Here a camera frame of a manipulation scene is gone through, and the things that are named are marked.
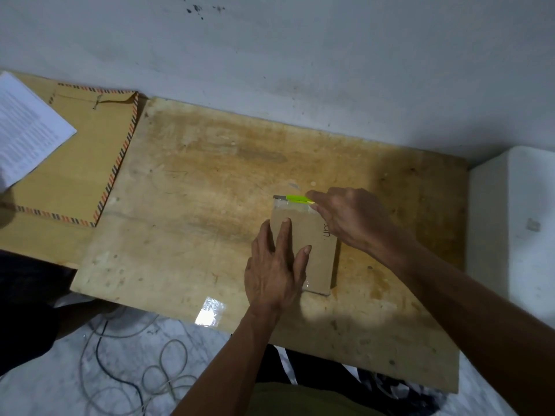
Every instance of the plywood table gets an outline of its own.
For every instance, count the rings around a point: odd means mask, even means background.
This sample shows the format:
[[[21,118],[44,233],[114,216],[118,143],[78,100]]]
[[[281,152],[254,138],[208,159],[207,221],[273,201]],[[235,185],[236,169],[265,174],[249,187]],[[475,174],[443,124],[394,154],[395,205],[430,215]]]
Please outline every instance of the plywood table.
[[[152,99],[72,289],[195,321],[207,297],[232,332],[248,306],[243,273],[272,195],[364,187],[392,218],[462,267],[462,159]],[[374,259],[341,245],[329,297],[304,293],[280,321],[279,346],[446,391],[458,350]]]

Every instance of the striped envelope border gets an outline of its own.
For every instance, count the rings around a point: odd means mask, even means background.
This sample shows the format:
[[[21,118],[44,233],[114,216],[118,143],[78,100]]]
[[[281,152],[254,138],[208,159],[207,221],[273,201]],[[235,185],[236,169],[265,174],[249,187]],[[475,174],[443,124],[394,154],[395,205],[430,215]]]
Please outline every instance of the striped envelope border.
[[[68,84],[68,83],[58,83],[58,85],[59,86],[69,86],[70,88],[74,88],[74,89],[89,90],[91,92],[96,92],[96,93],[121,93],[121,94],[129,93],[129,95],[132,95],[133,93],[135,93],[135,96],[134,96],[134,99],[133,99],[133,115],[131,117],[131,123],[129,124],[129,131],[127,132],[127,137],[125,138],[125,141],[123,142],[123,146],[119,150],[118,157],[115,159],[114,166],[112,166],[110,175],[108,176],[108,183],[106,184],[106,187],[104,188],[104,191],[102,192],[101,199],[97,204],[97,209],[94,211],[93,216],[91,216],[91,220],[87,221],[87,220],[84,220],[84,219],[77,219],[75,217],[59,215],[58,213],[47,212],[45,210],[32,209],[30,207],[18,206],[18,205],[11,204],[11,203],[0,202],[0,204],[3,207],[5,207],[6,209],[10,209],[12,211],[25,212],[25,213],[29,213],[31,215],[49,217],[49,218],[52,218],[52,219],[55,219],[55,220],[61,220],[62,222],[74,223],[74,224],[79,224],[79,225],[82,225],[82,226],[95,227],[97,225],[98,219],[101,216],[102,210],[104,209],[104,206],[106,205],[106,201],[108,200],[108,196],[110,195],[110,191],[112,190],[112,187],[114,186],[115,177],[118,174],[119,167],[121,166],[121,162],[123,160],[123,157],[125,156],[125,152],[127,151],[127,148],[129,147],[129,143],[131,142],[131,139],[133,138],[133,132],[135,131],[135,124],[137,122],[137,110],[138,110],[138,104],[139,104],[139,93],[136,92],[135,90],[89,88],[87,86],[71,85],[71,84]]]

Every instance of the paper document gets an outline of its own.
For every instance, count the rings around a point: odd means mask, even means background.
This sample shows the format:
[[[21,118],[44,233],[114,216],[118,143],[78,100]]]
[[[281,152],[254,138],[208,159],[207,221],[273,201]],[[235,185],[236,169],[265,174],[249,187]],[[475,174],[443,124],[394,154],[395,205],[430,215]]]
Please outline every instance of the paper document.
[[[17,78],[0,74],[0,192],[29,174],[76,132]]]

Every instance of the black cable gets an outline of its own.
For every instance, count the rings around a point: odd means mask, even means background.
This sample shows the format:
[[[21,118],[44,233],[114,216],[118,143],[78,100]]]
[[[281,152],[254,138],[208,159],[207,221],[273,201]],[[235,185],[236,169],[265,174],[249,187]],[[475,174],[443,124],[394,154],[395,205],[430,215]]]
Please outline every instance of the black cable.
[[[107,320],[104,323],[104,327],[102,328],[102,334],[101,336],[98,338],[98,343],[97,343],[97,347],[94,350],[94,356],[96,356],[97,362],[98,362],[98,366],[100,366],[102,372],[104,372],[108,377],[114,379],[117,382],[121,382],[122,384],[127,384],[130,385],[131,387],[133,387],[135,389],[135,391],[139,394],[139,399],[140,399],[140,407],[143,410],[143,416],[146,416],[147,413],[147,409],[144,406],[144,401],[143,401],[143,395],[140,392],[140,388],[133,384],[132,382],[126,381],[124,379],[118,378],[114,375],[112,375],[107,369],[106,367],[102,364],[100,357],[98,357],[98,347],[101,345],[101,341],[102,341],[102,336],[104,335],[104,332],[106,331],[106,327],[108,326],[109,321]]]

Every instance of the white wall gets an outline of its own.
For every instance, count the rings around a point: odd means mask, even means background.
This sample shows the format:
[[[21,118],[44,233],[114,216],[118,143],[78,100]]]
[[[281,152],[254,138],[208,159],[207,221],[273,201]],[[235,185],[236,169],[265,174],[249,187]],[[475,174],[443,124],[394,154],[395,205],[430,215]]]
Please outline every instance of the white wall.
[[[513,144],[555,148],[554,11],[555,0],[0,0],[0,67],[475,162]]]

